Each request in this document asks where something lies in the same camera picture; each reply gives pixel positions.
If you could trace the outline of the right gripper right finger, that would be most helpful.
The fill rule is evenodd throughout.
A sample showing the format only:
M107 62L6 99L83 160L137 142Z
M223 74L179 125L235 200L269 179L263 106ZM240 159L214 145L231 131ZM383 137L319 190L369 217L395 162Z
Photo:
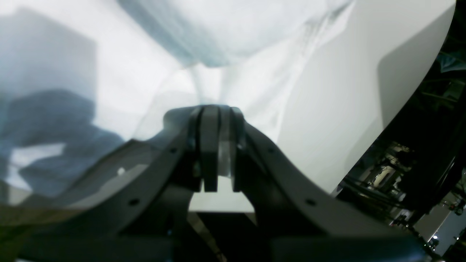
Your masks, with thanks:
M421 262L414 237L341 202L312 183L278 146L222 106L230 141L232 188L254 207L273 262Z

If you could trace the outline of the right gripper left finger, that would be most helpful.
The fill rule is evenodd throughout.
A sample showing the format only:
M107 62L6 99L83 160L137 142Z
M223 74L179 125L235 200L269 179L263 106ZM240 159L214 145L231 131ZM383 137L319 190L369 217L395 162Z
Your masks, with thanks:
M216 262L187 222L202 184L217 190L220 106L171 110L150 165L96 207L33 234L19 258L32 262Z

